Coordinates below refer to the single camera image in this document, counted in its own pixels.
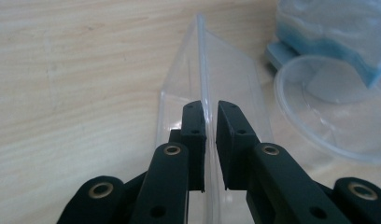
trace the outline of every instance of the light wood surface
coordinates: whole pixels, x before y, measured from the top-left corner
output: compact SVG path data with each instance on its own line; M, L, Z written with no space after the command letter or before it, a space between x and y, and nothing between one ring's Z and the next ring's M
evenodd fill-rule
M381 187L381 165L319 153L275 106L275 1L0 1L0 223L55 223L87 180L148 168L160 88L197 12L255 60L275 140L312 177Z

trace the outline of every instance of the transparent bowl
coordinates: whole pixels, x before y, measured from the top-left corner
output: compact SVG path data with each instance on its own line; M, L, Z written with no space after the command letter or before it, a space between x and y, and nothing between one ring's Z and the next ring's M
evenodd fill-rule
M279 70L275 97L290 123L319 148L381 163L381 82L367 89L349 64L302 56Z

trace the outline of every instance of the transparent plastic container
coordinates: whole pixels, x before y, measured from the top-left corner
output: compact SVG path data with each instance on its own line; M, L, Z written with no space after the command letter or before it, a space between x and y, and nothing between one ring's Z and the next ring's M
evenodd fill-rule
M275 96L290 123L318 148L381 163L381 81L368 89L348 63L302 56L279 70Z
M198 15L189 26L164 81L156 146L181 127L182 107L201 100L205 112L205 193L190 193L189 223L254 223L245 191L224 190L215 137L218 101L239 105L258 137L273 142L254 62L205 29Z

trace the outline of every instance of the wooden table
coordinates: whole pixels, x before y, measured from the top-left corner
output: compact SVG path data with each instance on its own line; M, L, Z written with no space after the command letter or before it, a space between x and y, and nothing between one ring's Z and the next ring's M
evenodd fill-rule
M0 223L55 223L87 180L148 168L160 89L197 12L255 60L275 140L312 177L381 187L381 165L318 152L275 106L275 1L0 1Z

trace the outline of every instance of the clear plastic box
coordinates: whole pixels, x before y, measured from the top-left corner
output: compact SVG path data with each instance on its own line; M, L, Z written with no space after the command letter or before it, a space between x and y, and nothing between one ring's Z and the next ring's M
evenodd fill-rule
M239 105L263 142L273 142L254 62L205 29L198 15L189 26L162 86L156 146L181 127L182 107L201 100L205 111L205 193L190 193L189 223L254 223L245 191L225 191L215 136L218 101Z

